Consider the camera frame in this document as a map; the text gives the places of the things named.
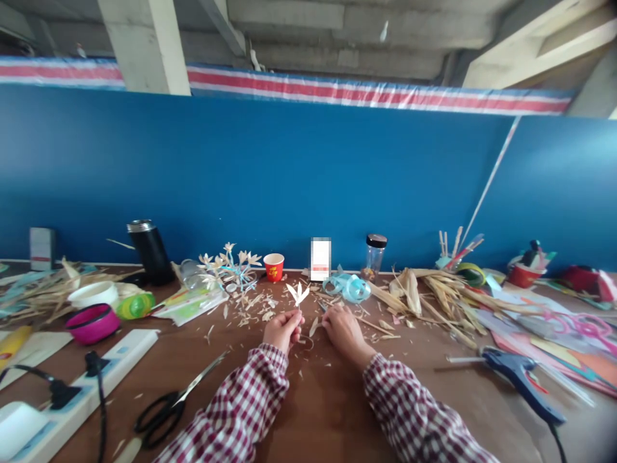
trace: red checkered shirt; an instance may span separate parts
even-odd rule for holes
[[[155,462],[252,462],[255,445],[289,389],[287,364],[287,356],[272,345],[251,350],[246,365],[225,379],[209,407],[197,412]],[[458,413],[433,399],[402,363],[377,354],[363,378],[366,397],[400,460],[498,463]]]

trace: red white blue stripe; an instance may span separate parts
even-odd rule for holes
[[[195,96],[285,100],[459,113],[559,115],[573,94],[561,91],[422,87],[187,66]],[[0,58],[0,84],[126,90],[114,60]]]

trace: white power strip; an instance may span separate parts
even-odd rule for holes
[[[157,330],[132,330],[103,356],[110,361],[102,371],[106,397],[154,345],[157,334]],[[96,376],[86,377],[84,373],[71,386],[82,390],[60,410],[49,407],[43,410],[49,423],[16,454],[11,463],[47,463],[99,407]]]

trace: light blue tape roll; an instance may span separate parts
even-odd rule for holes
[[[334,286],[333,290],[326,289],[328,283]],[[371,295],[371,287],[364,280],[358,278],[357,275],[342,273],[340,270],[325,280],[322,287],[325,293],[330,296],[342,293],[345,300],[352,304],[364,302]]]

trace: magenta container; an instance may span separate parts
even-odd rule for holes
[[[109,304],[94,304],[75,312],[65,328],[79,344],[96,344],[120,328],[120,319]]]

